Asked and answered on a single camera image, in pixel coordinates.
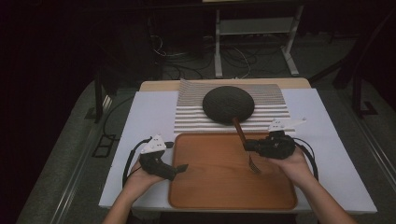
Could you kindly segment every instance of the black controller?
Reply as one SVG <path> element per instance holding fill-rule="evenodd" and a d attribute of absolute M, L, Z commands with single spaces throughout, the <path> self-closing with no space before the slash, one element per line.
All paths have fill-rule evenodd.
<path fill-rule="evenodd" d="M 170 166 L 161 160 L 165 151 L 151 152 L 140 154 L 140 164 L 143 170 L 151 175 L 157 175 L 165 179 L 174 180 L 178 173 L 185 172 L 188 164 L 179 165 L 178 167 Z"/>
<path fill-rule="evenodd" d="M 262 157 L 283 160 L 293 154 L 295 142 L 284 131 L 275 131 L 270 132 L 264 139 L 247 139 L 244 149 L 255 151 Z"/>

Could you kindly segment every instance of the wooden board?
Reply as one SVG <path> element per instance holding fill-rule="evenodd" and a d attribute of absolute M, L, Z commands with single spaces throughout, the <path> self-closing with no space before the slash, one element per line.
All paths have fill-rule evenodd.
<path fill-rule="evenodd" d="M 267 133 L 246 133 L 247 139 Z M 294 187 L 282 170 L 250 153 L 262 171 L 248 166 L 248 154 L 237 133 L 182 133 L 175 140 L 173 165 L 187 163 L 171 183 L 175 208 L 290 210 L 297 204 Z"/>

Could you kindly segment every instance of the person's left hand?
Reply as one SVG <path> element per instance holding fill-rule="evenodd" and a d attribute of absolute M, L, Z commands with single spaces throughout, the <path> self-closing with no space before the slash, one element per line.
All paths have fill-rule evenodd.
<path fill-rule="evenodd" d="M 143 170 L 139 158 L 137 158 L 137 162 L 131 168 L 131 175 L 129 175 L 122 191 L 132 192 L 135 200 L 143 195 L 152 185 L 162 180 L 162 177 L 150 175 Z"/>

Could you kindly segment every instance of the white table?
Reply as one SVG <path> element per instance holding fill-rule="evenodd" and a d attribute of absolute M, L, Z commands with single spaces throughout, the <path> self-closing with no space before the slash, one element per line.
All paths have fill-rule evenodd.
<path fill-rule="evenodd" d="M 292 119 L 306 118 L 296 127 L 295 137 L 304 139 L 315 150 L 319 181 L 349 213 L 375 213 L 375 205 L 361 182 L 336 132 L 329 115 L 315 89 L 282 89 Z M 141 140 L 160 133 L 164 141 L 175 140 L 174 120 L 177 91 L 139 91 L 132 104 L 122 137 L 110 168 L 100 206 L 110 207 L 121 190 L 122 173 L 130 150 Z M 135 163 L 141 146 L 135 154 Z M 173 149 L 167 149 L 163 161 L 171 164 Z M 168 202 L 169 181 L 164 180 L 150 188 L 139 198 L 134 208 L 150 211 L 178 211 Z M 297 206 L 292 213 L 310 211 L 311 208 L 296 188 Z"/>

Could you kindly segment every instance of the metal frame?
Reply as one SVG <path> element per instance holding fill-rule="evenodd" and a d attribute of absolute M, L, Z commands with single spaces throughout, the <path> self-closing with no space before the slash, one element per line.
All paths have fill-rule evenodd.
<path fill-rule="evenodd" d="M 292 77 L 299 76 L 299 72 L 290 55 L 291 46 L 294 37 L 297 33 L 297 28 L 300 23 L 301 15 L 303 14 L 304 6 L 298 6 L 293 18 L 270 18 L 257 20 L 234 20 L 221 21 L 219 9 L 216 12 L 216 52 L 215 52 L 215 74 L 216 78 L 223 78 L 221 68 L 221 56 L 219 52 L 219 38 L 221 35 L 246 35 L 246 34 L 273 34 L 273 33 L 287 33 L 289 39 L 286 45 L 281 49 L 286 64 L 290 70 Z M 248 22 L 251 29 L 241 28 L 240 23 Z"/>

